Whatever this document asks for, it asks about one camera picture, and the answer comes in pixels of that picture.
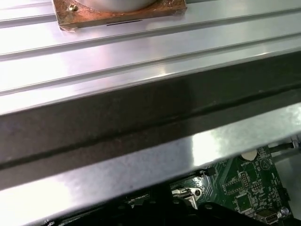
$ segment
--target electronic component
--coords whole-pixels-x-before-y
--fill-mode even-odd
[[[240,177],[241,177],[241,180],[243,182],[244,187],[245,188],[250,187],[250,183],[249,183],[249,180],[248,180],[248,174],[247,174],[247,172],[241,172],[240,173]]]
[[[202,195],[202,190],[194,187],[185,187],[172,191],[173,197],[182,198],[188,200],[192,207],[198,209],[197,200]]]
[[[235,192],[238,192],[238,191],[241,191],[244,189],[240,180],[235,180],[235,181],[229,182],[229,183],[225,184],[224,187],[225,187],[227,194],[232,194],[232,193],[235,193]]]
[[[257,157],[257,150],[253,150],[253,151],[250,151],[250,152],[242,153],[241,157],[244,160],[253,161]]]
[[[252,204],[248,194],[242,194],[235,198],[239,212],[244,212],[252,208]]]
[[[287,191],[281,185],[269,148],[258,148],[255,159],[249,160],[239,156],[220,161],[210,165],[210,169],[215,170],[214,175],[194,174],[195,177],[190,176],[172,183],[171,188],[200,188],[202,195],[197,200],[198,206],[204,202],[215,202],[252,218],[255,213],[259,217],[261,210],[278,210],[277,216],[283,207],[290,209]],[[284,218],[290,217],[291,211]]]
[[[208,177],[210,177],[210,176],[214,176],[214,175],[216,174],[216,170],[215,170],[214,167],[209,167],[209,168],[207,168],[207,169],[201,169],[201,170],[198,172],[198,174],[199,174],[200,176],[208,176]]]
[[[278,221],[277,213],[273,210],[261,210],[255,213],[255,218],[259,221],[271,225]]]

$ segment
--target metal rail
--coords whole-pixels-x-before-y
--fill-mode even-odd
[[[298,0],[193,3],[182,17],[71,33],[59,30],[49,1],[23,2],[22,7],[13,6],[16,1],[6,3],[11,6],[1,10],[0,114],[294,52],[301,46]]]
[[[0,115],[301,47],[299,0],[193,3],[183,17],[73,33],[58,29],[48,0],[5,4],[0,9]],[[298,133],[300,115],[301,105],[292,105],[2,190],[0,225],[40,224]]]

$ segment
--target copper mounting plate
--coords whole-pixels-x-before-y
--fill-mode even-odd
[[[53,0],[53,3],[59,26],[63,30],[183,14],[187,8],[185,0],[158,0],[144,9],[130,13],[100,12],[74,0]]]

